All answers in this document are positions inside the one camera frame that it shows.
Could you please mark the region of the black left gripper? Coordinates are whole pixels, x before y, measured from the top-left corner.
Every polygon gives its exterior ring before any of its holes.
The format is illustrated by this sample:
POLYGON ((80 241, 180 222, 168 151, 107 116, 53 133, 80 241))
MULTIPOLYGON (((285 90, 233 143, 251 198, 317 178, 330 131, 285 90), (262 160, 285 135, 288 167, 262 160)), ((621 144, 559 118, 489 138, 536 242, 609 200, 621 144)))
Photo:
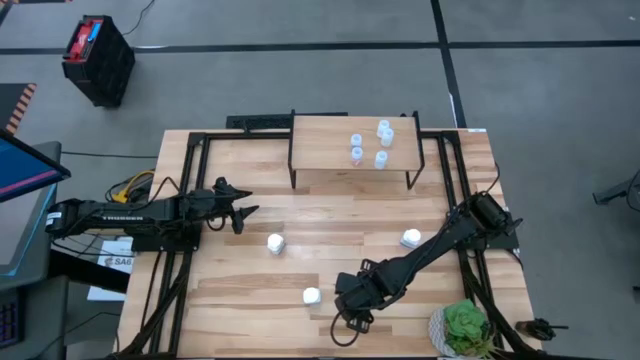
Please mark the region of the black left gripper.
MULTIPOLYGON (((182 219, 188 222, 224 219, 233 210, 234 200, 249 197, 252 191, 236 189, 225 177, 218 177, 213 190, 196 189, 182 196, 182 219)), ((259 209, 258 205, 239 208, 231 213, 232 229, 241 234, 244 220, 259 209)))

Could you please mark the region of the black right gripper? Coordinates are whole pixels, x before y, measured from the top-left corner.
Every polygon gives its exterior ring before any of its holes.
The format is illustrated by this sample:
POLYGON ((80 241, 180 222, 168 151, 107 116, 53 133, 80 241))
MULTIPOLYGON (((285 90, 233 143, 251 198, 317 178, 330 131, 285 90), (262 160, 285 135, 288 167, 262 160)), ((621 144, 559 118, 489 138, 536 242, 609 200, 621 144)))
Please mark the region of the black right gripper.
POLYGON ((379 263, 365 259, 356 275, 340 272, 336 279, 335 293, 344 293, 347 327, 358 333, 368 333, 374 322, 370 311, 382 310, 400 297, 400 271, 394 259, 379 263))

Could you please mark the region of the wooden shelf with black legs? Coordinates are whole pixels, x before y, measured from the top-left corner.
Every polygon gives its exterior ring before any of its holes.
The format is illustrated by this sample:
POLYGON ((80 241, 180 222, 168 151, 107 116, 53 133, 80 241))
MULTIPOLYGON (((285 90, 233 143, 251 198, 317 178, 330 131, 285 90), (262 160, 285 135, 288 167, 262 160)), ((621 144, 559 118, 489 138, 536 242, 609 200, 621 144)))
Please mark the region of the wooden shelf with black legs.
POLYGON ((319 116, 295 115, 290 140, 290 169, 299 171, 386 171, 405 175, 412 188, 425 167, 420 136, 419 117, 319 116), (390 147, 381 145, 377 132, 380 120, 386 119, 394 131, 390 147), (351 162, 350 140, 353 134, 362 135, 363 159, 359 166, 351 162), (386 151, 388 160, 383 170, 374 167, 375 155, 386 151))

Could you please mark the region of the black power strip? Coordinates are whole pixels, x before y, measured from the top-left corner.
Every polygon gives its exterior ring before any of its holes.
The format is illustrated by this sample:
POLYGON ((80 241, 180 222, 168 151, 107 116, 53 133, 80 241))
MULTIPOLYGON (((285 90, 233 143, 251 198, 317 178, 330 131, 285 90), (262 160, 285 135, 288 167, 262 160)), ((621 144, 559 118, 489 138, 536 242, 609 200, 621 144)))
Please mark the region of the black power strip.
POLYGON ((245 132, 264 129, 289 129, 293 122, 293 115, 288 114, 258 114, 232 115, 226 118, 226 129, 239 129, 245 132))

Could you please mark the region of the green succulent in white pot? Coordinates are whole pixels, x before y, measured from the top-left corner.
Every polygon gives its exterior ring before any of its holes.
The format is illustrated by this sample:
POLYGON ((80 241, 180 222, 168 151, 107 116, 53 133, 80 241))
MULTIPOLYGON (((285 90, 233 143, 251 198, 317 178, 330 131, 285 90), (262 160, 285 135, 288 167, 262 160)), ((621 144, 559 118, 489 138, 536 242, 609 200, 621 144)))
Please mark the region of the green succulent in white pot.
POLYGON ((465 299, 435 310, 429 320, 432 345, 443 355, 464 360, 490 360, 496 333, 486 314, 465 299))

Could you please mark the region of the white paper sign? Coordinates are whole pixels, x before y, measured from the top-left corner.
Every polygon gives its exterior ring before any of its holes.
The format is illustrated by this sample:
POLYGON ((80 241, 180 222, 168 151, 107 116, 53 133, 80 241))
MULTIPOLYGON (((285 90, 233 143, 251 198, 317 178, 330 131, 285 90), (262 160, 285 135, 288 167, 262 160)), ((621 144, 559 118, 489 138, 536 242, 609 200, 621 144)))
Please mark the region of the white paper sign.
MULTIPOLYGON (((103 267, 130 274, 135 258, 131 250, 131 245, 131 237, 117 237, 115 240, 105 240, 101 245, 100 256, 97 263, 103 267)), ((87 294, 88 301, 123 302, 125 299, 126 295, 124 293, 105 290, 95 286, 91 286, 87 294)))

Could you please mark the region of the small black clamp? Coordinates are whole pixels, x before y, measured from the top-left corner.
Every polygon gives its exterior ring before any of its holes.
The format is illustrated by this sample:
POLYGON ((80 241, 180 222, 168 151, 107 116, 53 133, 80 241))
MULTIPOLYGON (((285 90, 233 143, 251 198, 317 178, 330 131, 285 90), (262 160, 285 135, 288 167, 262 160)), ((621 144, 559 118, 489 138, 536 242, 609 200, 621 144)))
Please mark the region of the small black clamp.
POLYGON ((551 325, 543 318, 535 318, 528 321, 518 321, 515 329, 528 337, 540 340, 551 341, 556 337, 556 330, 568 330, 567 325, 551 325))

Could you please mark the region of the black crate with red items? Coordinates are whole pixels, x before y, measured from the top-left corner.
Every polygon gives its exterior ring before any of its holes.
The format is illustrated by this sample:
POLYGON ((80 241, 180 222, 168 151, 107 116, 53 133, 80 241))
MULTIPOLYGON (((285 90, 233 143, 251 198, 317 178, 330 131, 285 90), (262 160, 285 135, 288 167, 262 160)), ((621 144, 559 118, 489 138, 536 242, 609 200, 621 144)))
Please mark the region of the black crate with red items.
POLYGON ((62 58, 64 76, 95 107, 121 105, 135 54, 110 16, 84 15, 62 58))

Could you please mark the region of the grey computer desk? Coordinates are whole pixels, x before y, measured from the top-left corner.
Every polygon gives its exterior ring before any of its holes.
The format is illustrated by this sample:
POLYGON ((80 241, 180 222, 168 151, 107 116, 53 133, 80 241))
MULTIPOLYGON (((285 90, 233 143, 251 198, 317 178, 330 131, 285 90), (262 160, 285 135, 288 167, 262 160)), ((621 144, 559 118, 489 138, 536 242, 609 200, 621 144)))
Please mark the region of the grey computer desk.
POLYGON ((56 200, 51 184, 0 202, 0 292, 47 277, 47 209, 56 200))

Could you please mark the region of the blue-screen monitor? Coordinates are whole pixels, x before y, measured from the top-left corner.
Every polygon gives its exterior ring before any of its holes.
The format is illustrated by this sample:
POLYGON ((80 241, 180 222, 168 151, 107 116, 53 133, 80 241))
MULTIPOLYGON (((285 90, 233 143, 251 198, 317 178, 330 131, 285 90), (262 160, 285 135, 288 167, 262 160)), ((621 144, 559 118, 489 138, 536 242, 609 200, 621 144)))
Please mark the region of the blue-screen monitor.
POLYGON ((0 129, 0 203, 70 177, 58 160, 0 129))

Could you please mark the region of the striped-edge floor mat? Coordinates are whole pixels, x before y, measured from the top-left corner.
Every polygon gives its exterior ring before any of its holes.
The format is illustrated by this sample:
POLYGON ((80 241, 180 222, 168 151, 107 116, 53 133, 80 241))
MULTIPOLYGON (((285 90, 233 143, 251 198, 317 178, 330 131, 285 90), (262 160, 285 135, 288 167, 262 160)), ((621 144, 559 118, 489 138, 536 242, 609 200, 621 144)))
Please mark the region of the striped-edge floor mat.
POLYGON ((36 92, 35 83, 0 83, 0 129, 15 135, 36 92))

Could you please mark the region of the black keyboard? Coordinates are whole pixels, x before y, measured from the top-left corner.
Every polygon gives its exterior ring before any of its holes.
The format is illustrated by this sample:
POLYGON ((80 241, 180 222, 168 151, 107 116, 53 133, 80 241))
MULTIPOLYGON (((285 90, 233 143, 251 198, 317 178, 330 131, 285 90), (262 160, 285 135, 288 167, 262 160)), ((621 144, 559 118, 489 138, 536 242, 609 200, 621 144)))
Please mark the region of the black keyboard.
POLYGON ((24 338, 24 296, 20 289, 0 292, 0 349, 24 338))

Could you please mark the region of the grey chair base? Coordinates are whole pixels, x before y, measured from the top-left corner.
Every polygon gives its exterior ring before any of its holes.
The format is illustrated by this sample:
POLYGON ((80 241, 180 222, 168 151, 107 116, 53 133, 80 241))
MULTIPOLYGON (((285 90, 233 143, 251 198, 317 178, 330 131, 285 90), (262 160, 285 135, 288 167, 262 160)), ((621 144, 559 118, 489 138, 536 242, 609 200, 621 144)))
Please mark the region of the grey chair base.
POLYGON ((628 180, 609 189, 592 194, 597 205, 606 205, 616 198, 624 198, 627 206, 640 213, 640 169, 628 180))

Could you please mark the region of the black metal table frame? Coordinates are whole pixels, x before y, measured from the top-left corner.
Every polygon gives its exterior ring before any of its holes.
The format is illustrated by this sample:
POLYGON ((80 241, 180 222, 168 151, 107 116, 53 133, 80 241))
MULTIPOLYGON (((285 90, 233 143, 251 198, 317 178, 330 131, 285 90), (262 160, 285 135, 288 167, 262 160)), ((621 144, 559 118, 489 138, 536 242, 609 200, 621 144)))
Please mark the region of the black metal table frame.
POLYGON ((334 321, 334 286, 363 259, 401 256, 408 228, 431 236, 461 199, 457 174, 440 160, 462 154, 472 189, 502 192, 489 139, 482 131, 449 130, 423 143, 425 168, 413 188, 388 172, 288 172, 288 138, 247 137, 224 130, 211 141, 205 184, 225 177, 252 191, 259 209, 244 231, 203 232, 193 256, 180 340, 181 358, 432 356, 431 314, 464 296, 459 261, 448 253, 421 271, 406 295, 378 312, 366 335, 334 321), (267 248, 270 234, 285 247, 267 248), (305 305, 303 290, 319 288, 322 301, 305 305))

